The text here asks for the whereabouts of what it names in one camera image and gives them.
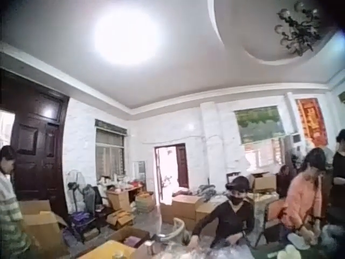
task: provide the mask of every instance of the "wooden door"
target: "wooden door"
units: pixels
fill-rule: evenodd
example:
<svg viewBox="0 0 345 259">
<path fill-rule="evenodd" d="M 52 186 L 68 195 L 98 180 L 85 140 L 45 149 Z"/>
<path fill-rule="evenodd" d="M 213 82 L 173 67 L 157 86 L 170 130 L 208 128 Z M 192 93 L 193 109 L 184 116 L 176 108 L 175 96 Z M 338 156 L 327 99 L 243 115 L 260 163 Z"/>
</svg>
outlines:
<svg viewBox="0 0 345 259">
<path fill-rule="evenodd" d="M 176 145 L 176 157 L 178 168 L 178 185 L 180 187 L 189 188 L 187 154 L 185 150 L 185 144 Z"/>
<path fill-rule="evenodd" d="M 15 113 L 11 145 L 18 158 L 13 185 L 19 200 L 49 200 L 65 217 L 62 143 L 69 98 L 1 70 L 0 108 Z"/>
<path fill-rule="evenodd" d="M 43 200 L 40 178 L 44 124 L 41 120 L 17 115 L 12 129 L 11 146 L 17 152 L 14 187 L 18 200 Z"/>
</svg>

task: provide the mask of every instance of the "ceiling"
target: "ceiling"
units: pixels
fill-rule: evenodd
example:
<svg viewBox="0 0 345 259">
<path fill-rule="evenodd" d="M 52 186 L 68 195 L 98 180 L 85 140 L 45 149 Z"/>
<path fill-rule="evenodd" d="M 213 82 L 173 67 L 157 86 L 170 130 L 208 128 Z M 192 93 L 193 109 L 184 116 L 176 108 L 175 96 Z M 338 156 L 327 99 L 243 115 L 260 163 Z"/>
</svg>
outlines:
<svg viewBox="0 0 345 259">
<path fill-rule="evenodd" d="M 71 97 L 76 92 L 98 96 L 125 113 L 221 88 L 326 84 L 345 68 L 340 47 L 345 40 L 329 30 L 315 52 L 289 55 L 273 29 L 279 24 L 276 13 L 294 2 L 16 1 L 2 19 L 2 67 Z M 95 49 L 98 19 L 119 3 L 139 7 L 158 24 L 160 48 L 144 64 L 113 65 Z"/>
</svg>

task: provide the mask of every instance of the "woman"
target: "woman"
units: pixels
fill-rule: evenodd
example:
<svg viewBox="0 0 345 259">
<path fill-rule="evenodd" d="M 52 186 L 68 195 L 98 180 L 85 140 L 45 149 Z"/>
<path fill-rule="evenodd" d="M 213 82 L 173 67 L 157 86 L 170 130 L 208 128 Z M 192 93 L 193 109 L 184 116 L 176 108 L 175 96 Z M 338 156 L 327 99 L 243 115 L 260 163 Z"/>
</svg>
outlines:
<svg viewBox="0 0 345 259">
<path fill-rule="evenodd" d="M 313 148 L 306 155 L 300 173 L 292 180 L 287 192 L 281 219 L 283 242 L 287 241 L 291 232 L 301 235 L 307 243 L 316 241 L 320 235 L 321 175 L 325 170 L 325 153 L 321 148 Z M 307 228 L 311 216 L 314 218 L 313 230 Z"/>
<path fill-rule="evenodd" d="M 287 190 L 289 189 L 291 183 L 291 176 L 289 173 L 289 167 L 283 165 L 279 173 L 277 174 L 277 193 L 279 198 L 285 198 L 287 195 Z"/>
<path fill-rule="evenodd" d="M 334 207 L 345 207 L 345 129 L 336 137 L 337 152 L 333 157 L 333 187 L 331 200 Z"/>
<path fill-rule="evenodd" d="M 24 231 L 23 217 L 13 186 L 7 175 L 14 168 L 16 152 L 11 146 L 0 150 L 0 258 L 37 258 Z"/>
<path fill-rule="evenodd" d="M 244 198 L 249 190 L 249 181 L 244 176 L 235 178 L 225 185 L 228 201 L 223 202 L 195 226 L 188 248 L 198 247 L 202 229 L 218 218 L 216 237 L 211 248 L 235 245 L 254 228 L 254 208 Z"/>
</svg>

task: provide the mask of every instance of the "dark brown door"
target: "dark brown door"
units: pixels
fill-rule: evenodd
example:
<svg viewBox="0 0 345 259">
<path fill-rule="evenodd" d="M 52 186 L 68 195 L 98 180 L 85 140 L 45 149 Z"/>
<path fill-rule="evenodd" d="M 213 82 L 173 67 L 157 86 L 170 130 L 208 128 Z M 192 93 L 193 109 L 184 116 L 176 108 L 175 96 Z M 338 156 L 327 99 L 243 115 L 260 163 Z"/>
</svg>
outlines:
<svg viewBox="0 0 345 259">
<path fill-rule="evenodd" d="M 57 163 L 59 126 L 32 117 L 17 116 L 11 146 L 17 152 L 13 176 L 18 200 L 49 200 L 52 210 L 65 216 L 63 180 Z"/>
<path fill-rule="evenodd" d="M 42 200 L 40 178 L 44 146 L 44 123 L 39 119 L 17 115 L 13 125 L 11 146 L 17 152 L 13 175 L 18 200 Z"/>
<path fill-rule="evenodd" d="M 189 188 L 187 155 L 185 144 L 176 145 L 177 168 L 178 168 L 178 185 Z"/>
</svg>

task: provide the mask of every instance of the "red banner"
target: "red banner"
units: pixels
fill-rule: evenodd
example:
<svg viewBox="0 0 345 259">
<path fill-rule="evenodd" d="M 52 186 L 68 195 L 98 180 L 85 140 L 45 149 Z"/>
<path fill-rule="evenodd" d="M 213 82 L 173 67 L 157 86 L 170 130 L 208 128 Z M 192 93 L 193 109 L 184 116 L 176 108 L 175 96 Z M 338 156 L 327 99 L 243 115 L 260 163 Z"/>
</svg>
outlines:
<svg viewBox="0 0 345 259">
<path fill-rule="evenodd" d="M 328 144 L 325 122 L 316 98 L 296 100 L 300 113 L 303 131 L 316 147 Z"/>
</svg>

